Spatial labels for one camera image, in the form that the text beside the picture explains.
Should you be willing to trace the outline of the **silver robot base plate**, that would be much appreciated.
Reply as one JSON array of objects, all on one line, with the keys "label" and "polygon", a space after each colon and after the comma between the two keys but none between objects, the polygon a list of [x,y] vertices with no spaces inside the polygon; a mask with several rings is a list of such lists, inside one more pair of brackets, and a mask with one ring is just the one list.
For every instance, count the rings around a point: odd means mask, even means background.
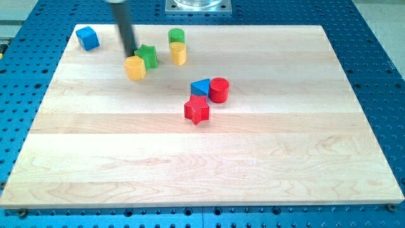
[{"label": "silver robot base plate", "polygon": [[164,9],[168,15],[230,15],[231,0],[164,0]]}]

